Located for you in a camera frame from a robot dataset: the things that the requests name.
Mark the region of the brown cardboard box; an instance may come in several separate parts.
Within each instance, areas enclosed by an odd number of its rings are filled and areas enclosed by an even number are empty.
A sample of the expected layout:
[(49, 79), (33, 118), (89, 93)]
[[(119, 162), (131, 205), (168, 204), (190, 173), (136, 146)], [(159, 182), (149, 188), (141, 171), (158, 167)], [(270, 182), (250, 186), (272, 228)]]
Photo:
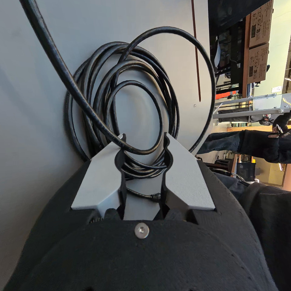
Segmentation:
[(266, 79), (268, 54), (269, 43), (249, 49), (248, 84)]
[(267, 44), (270, 40), (274, 1), (268, 1), (251, 13), (249, 47)]

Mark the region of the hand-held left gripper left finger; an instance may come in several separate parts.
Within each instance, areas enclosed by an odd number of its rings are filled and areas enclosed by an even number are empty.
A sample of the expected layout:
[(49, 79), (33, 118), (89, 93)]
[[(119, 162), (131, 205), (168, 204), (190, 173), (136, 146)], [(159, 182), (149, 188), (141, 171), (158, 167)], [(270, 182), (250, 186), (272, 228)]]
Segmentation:
[(108, 209), (115, 209), (123, 219), (127, 198), (124, 163), (125, 153), (114, 142), (91, 158), (71, 209), (95, 209), (102, 218)]

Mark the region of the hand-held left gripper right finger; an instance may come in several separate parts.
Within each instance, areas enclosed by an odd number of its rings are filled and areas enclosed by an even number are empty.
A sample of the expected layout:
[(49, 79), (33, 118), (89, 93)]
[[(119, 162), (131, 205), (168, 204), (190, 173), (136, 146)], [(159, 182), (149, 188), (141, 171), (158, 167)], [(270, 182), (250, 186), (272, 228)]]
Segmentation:
[(216, 207), (195, 156), (167, 132), (163, 146), (166, 169), (157, 218), (165, 219), (169, 211), (178, 212), (184, 220), (193, 220), (191, 217), (198, 212), (215, 214)]

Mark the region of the wood-edged desk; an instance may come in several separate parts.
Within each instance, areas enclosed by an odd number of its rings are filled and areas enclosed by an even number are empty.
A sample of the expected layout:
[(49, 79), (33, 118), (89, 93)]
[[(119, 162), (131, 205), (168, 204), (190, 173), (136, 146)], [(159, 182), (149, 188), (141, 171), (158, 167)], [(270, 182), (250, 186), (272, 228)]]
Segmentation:
[(242, 98), (247, 96), (251, 15), (231, 26), (231, 85)]

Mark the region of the grey desk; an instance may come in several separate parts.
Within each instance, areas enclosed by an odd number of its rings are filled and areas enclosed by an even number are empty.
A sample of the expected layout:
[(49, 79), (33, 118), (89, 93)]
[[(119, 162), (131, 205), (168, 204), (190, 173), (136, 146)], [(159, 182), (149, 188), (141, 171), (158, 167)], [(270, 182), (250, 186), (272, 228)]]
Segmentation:
[[(1, 1), (1, 290), (12, 275), (42, 209), (83, 164), (64, 129), (66, 88), (40, 45), (19, 1)], [(154, 27), (194, 35), (209, 54), (207, 1), (37, 1), (73, 74), (101, 45), (131, 42)], [(195, 143), (207, 120), (210, 79), (195, 47), (160, 34), (143, 41), (165, 68), (179, 111), (178, 141)]]

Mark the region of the orange traffic cone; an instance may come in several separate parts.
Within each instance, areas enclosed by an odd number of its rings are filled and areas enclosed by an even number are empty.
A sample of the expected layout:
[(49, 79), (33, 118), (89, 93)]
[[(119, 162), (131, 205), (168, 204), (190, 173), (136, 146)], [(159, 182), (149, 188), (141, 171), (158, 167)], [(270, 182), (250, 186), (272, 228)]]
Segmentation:
[(237, 93), (238, 93), (238, 90), (233, 90), (233, 91), (229, 91), (229, 92), (225, 92), (225, 93), (217, 93), (215, 99), (219, 100), (221, 98), (229, 97), (229, 96), (237, 94)]

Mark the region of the person's dark clothing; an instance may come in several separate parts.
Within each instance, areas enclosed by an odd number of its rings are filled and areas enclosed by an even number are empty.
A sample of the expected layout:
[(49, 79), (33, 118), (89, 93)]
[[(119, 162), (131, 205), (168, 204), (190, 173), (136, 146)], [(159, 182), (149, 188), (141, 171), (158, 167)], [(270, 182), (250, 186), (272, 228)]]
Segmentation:
[(252, 222), (278, 290), (291, 290), (291, 193), (215, 173)]

